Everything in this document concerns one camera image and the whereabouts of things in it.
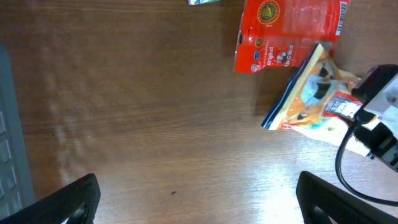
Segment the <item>desk surface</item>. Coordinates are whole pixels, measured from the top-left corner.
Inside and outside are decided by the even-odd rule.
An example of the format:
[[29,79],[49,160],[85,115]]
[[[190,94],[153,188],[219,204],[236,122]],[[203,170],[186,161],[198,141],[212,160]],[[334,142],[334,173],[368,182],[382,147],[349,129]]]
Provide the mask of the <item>desk surface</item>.
[[[336,147],[260,127],[292,70],[232,72],[243,5],[2,1],[37,198],[92,172],[96,223],[301,223],[300,171],[341,187]],[[337,64],[397,63],[397,24],[398,1],[354,0]],[[396,173],[343,163],[357,189],[398,200]]]

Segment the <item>wood grain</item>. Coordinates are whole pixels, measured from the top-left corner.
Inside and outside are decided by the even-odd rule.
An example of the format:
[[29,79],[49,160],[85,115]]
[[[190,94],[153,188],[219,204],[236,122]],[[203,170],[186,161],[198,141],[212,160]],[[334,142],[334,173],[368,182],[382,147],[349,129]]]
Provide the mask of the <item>wood grain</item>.
[[[302,223],[302,170],[341,187],[336,147],[260,127],[292,70],[232,72],[243,6],[1,1],[37,198],[93,172],[96,223]],[[337,64],[397,63],[396,24],[398,2],[354,0]],[[398,200],[396,173],[350,152],[343,163],[354,187]]]

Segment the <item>black plastic object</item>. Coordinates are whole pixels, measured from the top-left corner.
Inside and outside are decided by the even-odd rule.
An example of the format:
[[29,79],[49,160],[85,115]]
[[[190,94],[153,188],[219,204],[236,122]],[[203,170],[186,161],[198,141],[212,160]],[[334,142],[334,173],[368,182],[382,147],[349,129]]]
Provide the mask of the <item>black plastic object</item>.
[[369,103],[398,73],[398,65],[378,65],[368,72],[359,87],[351,94],[363,104]]
[[30,224],[92,224],[100,202],[97,178],[88,174],[52,195],[0,221]]
[[398,223],[398,219],[303,171],[296,188],[305,224]]

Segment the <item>printed logo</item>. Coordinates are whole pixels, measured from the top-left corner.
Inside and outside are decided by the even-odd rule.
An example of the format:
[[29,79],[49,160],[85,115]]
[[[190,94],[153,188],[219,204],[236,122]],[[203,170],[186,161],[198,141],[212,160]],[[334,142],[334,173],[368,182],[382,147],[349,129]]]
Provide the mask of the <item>printed logo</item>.
[[280,14],[280,7],[274,0],[264,1],[258,11],[258,19],[260,23],[268,25],[275,22]]
[[261,38],[257,38],[256,47],[261,47],[261,46],[262,46],[262,39]]
[[259,51],[259,50],[256,50],[256,53],[254,53],[254,60],[255,60],[255,61],[258,61],[258,60],[259,60],[259,57],[260,57],[260,51]]
[[257,71],[257,69],[259,69],[259,66],[258,66],[258,65],[256,65],[256,64],[252,64],[252,65],[251,65],[251,71],[252,71],[252,72]]

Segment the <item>cartoon character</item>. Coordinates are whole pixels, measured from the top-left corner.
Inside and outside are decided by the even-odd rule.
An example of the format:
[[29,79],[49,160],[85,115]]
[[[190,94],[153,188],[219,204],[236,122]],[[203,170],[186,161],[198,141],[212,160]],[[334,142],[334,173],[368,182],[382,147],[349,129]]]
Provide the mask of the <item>cartoon character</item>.
[[276,62],[285,63],[287,61],[287,52],[280,50],[276,53]]
[[290,117],[287,120],[288,123],[299,124],[305,120],[308,124],[316,124],[320,121],[318,113],[322,110],[323,102],[327,101],[328,97],[340,88],[336,85],[340,85],[341,82],[335,80],[335,70],[328,60],[320,62],[318,67],[312,71],[315,73],[309,75],[300,94],[304,108],[298,114]]

